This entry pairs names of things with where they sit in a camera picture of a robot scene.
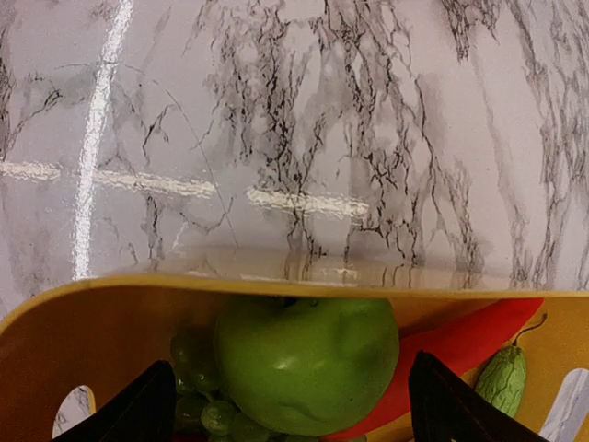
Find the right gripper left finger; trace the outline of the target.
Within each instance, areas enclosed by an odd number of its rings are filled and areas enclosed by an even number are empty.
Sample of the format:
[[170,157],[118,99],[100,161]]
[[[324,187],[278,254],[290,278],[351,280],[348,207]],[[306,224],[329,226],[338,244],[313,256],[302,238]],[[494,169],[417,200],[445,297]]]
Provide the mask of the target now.
[[174,371],[169,362],[158,360],[96,413],[56,439],[171,442],[175,411]]

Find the green toy grapes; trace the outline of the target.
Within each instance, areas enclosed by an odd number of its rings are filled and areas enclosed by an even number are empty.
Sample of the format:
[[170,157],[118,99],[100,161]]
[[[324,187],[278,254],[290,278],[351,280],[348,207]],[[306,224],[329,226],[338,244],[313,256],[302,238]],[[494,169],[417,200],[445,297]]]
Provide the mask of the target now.
[[172,337],[169,352],[176,379],[176,441],[317,441],[316,436],[271,430],[247,417],[222,384],[211,334],[185,328]]

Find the green toy pepper front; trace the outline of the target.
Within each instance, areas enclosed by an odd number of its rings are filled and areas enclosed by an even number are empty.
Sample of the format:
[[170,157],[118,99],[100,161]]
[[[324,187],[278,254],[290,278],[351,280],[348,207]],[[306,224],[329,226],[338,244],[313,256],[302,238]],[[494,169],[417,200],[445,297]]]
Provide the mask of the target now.
[[214,351],[249,418],[324,436],[359,423],[384,396],[398,325],[386,299],[235,297],[217,317]]

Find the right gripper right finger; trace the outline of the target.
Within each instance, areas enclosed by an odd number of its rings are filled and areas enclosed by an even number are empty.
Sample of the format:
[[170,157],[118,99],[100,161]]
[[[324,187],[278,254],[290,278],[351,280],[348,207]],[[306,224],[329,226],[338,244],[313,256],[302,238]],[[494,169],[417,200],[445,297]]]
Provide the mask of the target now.
[[436,356],[417,353],[409,375],[416,442],[541,442],[543,437],[494,408]]

